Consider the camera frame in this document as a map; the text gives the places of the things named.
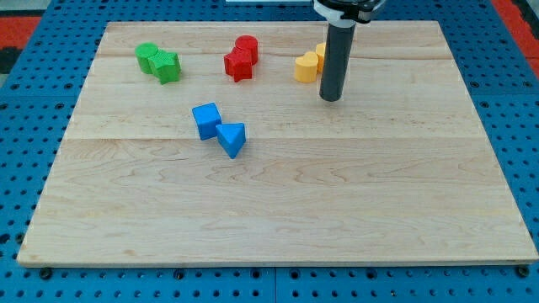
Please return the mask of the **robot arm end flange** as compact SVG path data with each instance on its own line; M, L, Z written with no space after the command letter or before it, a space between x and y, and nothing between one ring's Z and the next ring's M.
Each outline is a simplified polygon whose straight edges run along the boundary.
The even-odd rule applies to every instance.
M370 23L387 0L313 0L314 10L332 26L348 28Z

